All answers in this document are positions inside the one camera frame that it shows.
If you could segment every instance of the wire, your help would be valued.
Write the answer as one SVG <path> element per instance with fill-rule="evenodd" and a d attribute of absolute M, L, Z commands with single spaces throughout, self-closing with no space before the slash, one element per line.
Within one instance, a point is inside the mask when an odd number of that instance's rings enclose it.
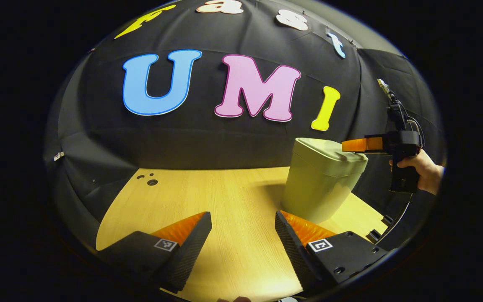
<path fill-rule="evenodd" d="M 406 110 L 406 107 L 404 107 L 404 105 L 402 104 L 402 102 L 400 102 L 399 100 L 396 100 L 396 102 L 398 103 L 399 106 L 402 106 L 402 109 L 406 113 L 406 117 L 409 118 L 410 116 L 408 115 L 408 111 Z"/>
<path fill-rule="evenodd" d="M 414 121 L 412 121 L 412 120 L 408 119 L 408 124 L 414 124 L 414 126 L 416 127 L 416 131 L 417 131 L 418 133 L 420 133 L 420 130 L 419 130 L 419 128 L 418 128 L 418 124 L 417 124 L 417 123 L 415 123 Z M 421 147 L 424 147 L 424 141 L 423 141 L 423 139 L 422 139 L 422 136 L 420 137 L 420 145 L 421 145 Z"/>
<path fill-rule="evenodd" d="M 424 132 L 422 132 L 422 127 L 420 126 L 420 124 L 417 122 L 416 119 L 414 119 L 413 117 L 410 117 L 408 115 L 408 111 L 406 110 L 406 108 L 404 107 L 402 102 L 400 102 L 399 100 L 396 100 L 396 102 L 398 103 L 398 105 L 400 105 L 402 107 L 402 109 L 406 113 L 406 117 L 408 118 L 408 122 L 409 122 L 409 120 L 412 120 L 415 123 L 417 131 L 420 130 L 418 132 L 420 132 L 420 136 L 421 136 L 421 139 L 422 139 L 422 142 L 421 142 L 422 143 L 422 149 L 426 150 L 426 139 L 424 139 Z"/>
<path fill-rule="evenodd" d="M 422 149 L 426 150 L 426 139 L 424 139 L 424 132 L 422 131 L 422 127 L 420 126 L 420 124 L 416 121 L 416 119 L 408 116 L 408 119 L 412 120 L 415 122 L 416 126 L 419 128 L 420 130 L 420 136 L 422 138 Z"/>

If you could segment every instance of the pink letter m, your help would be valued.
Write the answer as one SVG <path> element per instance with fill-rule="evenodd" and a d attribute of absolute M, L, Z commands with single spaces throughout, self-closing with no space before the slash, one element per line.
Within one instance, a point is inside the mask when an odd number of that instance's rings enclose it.
<path fill-rule="evenodd" d="M 267 99 L 272 96 L 270 106 L 264 110 L 264 117 L 278 122 L 292 119 L 290 104 L 293 88 L 301 77 L 301 72 L 292 67 L 281 65 L 262 81 L 257 64 L 253 58 L 245 55 L 226 55 L 223 63 L 229 67 L 226 77 L 225 94 L 221 105 L 215 107 L 215 114 L 220 117 L 239 117 L 243 108 L 239 105 L 240 90 L 245 97 L 249 115 L 256 116 Z"/>

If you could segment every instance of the blue letter u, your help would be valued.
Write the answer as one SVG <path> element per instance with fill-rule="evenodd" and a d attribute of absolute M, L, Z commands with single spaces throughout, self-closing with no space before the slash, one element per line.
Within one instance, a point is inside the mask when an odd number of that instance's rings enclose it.
<path fill-rule="evenodd" d="M 169 53 L 167 57 L 174 62 L 171 89 L 163 97 L 151 97 L 146 93 L 150 65 L 158 60 L 157 55 L 146 54 L 126 61 L 122 66 L 126 70 L 122 88 L 126 108 L 136 115 L 162 115 L 178 108 L 190 90 L 193 62 L 202 54 L 192 49 Z"/>

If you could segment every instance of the black fabric backdrop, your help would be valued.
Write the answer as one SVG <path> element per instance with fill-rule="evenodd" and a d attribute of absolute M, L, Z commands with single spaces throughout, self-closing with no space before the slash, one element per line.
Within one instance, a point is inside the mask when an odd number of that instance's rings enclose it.
<path fill-rule="evenodd" d="M 160 17 L 114 39 L 135 21 L 130 20 L 86 55 L 65 92 L 57 96 L 48 122 L 49 153 L 45 159 L 52 165 L 56 149 L 53 146 L 60 145 L 65 152 L 61 162 L 69 181 L 96 220 L 102 220 L 137 168 L 283 167 L 290 164 L 297 137 L 341 142 L 393 130 L 393 124 L 387 121 L 387 99 L 377 78 L 387 81 L 410 114 L 419 120 L 427 137 L 426 151 L 437 163 L 441 162 L 443 132 L 435 100 L 408 60 L 380 50 L 357 50 L 344 37 L 310 17 L 307 31 L 284 26 L 274 17 L 278 10 L 288 7 L 275 2 L 243 1 L 245 11 L 239 15 L 196 13 L 201 4 L 198 0 L 176 3 L 175 8 L 162 12 Z M 325 36 L 328 31 L 341 37 L 345 59 L 335 53 L 330 38 Z M 123 63 L 142 54 L 159 55 L 150 69 L 147 92 L 161 96 L 170 88 L 173 63 L 167 55 L 179 49 L 203 52 L 193 65 L 190 91 L 183 105 L 153 117 L 128 111 L 122 102 Z M 242 116 L 215 115 L 213 109 L 221 103 L 226 83 L 228 69 L 222 63 L 226 54 L 254 58 L 263 80 L 279 65 L 301 72 L 293 92 L 293 118 L 289 122 L 270 121 L 261 113 L 249 116 L 243 95 Z M 310 124 L 322 105 L 324 86 L 337 89 L 341 99 L 333 110 L 329 129 L 321 132 L 311 129 Z M 59 140 L 54 139 L 52 127 L 57 127 Z M 387 156 L 369 158 L 353 192 L 381 214 L 395 218 L 410 196 L 387 190 Z M 433 201 L 424 193 L 415 198 Z"/>

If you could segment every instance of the table surface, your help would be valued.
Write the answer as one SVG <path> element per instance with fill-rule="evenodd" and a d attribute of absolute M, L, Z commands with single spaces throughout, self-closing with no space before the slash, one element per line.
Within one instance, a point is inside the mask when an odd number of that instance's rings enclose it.
<path fill-rule="evenodd" d="M 238 296 L 270 302 L 295 295 L 302 288 L 275 231 L 288 171 L 289 167 L 139 169 L 107 210 L 96 249 L 134 231 L 152 233 L 209 211 L 212 229 L 184 290 L 176 296 L 194 302 L 232 301 Z M 152 179 L 158 183 L 148 185 Z M 353 231 L 365 237 L 373 229 L 387 229 L 382 218 L 351 193 L 331 218 L 318 225 L 337 234 Z"/>

